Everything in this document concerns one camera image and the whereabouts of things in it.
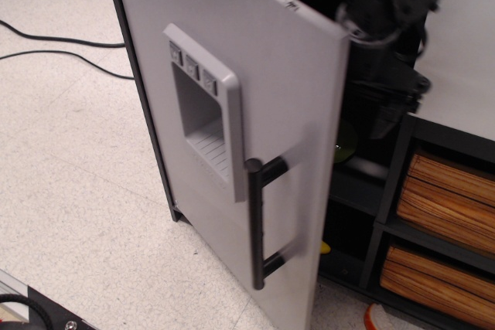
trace white speckled floor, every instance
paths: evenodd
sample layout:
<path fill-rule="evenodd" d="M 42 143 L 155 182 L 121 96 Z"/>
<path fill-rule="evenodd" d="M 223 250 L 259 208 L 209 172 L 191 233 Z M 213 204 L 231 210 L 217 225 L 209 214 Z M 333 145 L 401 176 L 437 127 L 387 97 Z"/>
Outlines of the white speckled floor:
<path fill-rule="evenodd" d="M 0 0 L 0 19 L 37 35 L 122 41 L 112 0 Z M 0 56 L 27 49 L 131 74 L 123 49 L 0 27 Z M 0 269 L 102 330 L 273 329 L 195 230 L 170 219 L 130 80 L 70 56 L 0 61 L 0 215 Z M 312 328 L 362 330 L 366 307 L 319 286 Z"/>

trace green object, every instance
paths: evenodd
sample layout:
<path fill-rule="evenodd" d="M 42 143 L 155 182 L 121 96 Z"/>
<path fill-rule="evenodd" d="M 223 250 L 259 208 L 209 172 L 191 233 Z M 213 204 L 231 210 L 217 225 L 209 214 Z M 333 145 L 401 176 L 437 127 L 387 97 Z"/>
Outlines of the green object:
<path fill-rule="evenodd" d="M 335 144 L 333 163 L 346 161 L 356 152 L 358 137 L 354 127 L 345 120 L 340 121 L 339 134 Z"/>

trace wooden drawer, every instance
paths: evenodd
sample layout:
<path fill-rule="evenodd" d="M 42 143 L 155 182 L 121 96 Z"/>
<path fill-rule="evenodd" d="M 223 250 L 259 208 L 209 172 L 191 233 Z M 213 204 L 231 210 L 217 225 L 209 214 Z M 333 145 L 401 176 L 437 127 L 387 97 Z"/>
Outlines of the wooden drawer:
<path fill-rule="evenodd" d="M 495 254 L 494 175 L 417 153 L 397 214 L 448 240 Z"/>
<path fill-rule="evenodd" d="M 430 257 L 390 247 L 380 285 L 483 329 L 495 330 L 495 283 Z"/>

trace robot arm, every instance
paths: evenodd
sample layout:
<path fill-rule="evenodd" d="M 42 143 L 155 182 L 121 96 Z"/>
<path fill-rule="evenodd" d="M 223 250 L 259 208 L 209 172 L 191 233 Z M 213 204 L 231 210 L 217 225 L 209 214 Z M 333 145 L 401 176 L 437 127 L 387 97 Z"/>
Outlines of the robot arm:
<path fill-rule="evenodd" d="M 382 138 L 418 109 L 430 82 L 413 66 L 419 43 L 426 43 L 426 16 L 437 1 L 343 0 L 337 9 L 336 21 L 352 40 L 343 116 L 351 115 L 347 119 L 362 136 Z"/>

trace orange object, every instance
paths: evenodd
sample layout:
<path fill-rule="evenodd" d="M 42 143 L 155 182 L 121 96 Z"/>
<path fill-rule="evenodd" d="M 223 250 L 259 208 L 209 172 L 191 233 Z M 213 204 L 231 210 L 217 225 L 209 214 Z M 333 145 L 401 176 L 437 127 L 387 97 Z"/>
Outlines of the orange object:
<path fill-rule="evenodd" d="M 364 326 L 366 330 L 394 330 L 387 312 L 376 303 L 370 305 L 364 313 Z"/>

